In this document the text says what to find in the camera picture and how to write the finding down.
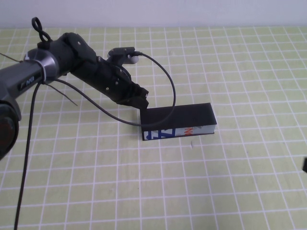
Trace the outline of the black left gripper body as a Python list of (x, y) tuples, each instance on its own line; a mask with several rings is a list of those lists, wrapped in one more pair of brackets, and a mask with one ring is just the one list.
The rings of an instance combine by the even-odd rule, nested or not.
[(74, 76), (118, 104), (136, 96), (136, 85), (129, 72), (105, 60), (96, 63), (84, 61), (74, 70)]

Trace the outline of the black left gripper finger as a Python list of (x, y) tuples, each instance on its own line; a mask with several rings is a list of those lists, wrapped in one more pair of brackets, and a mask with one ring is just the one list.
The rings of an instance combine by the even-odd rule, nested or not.
[(119, 97), (119, 104), (124, 106), (130, 106), (139, 110), (146, 110), (149, 102), (147, 101), (147, 95), (124, 95)]
[(146, 99), (148, 96), (148, 91), (136, 83), (131, 85), (131, 97), (139, 97), (141, 99)]

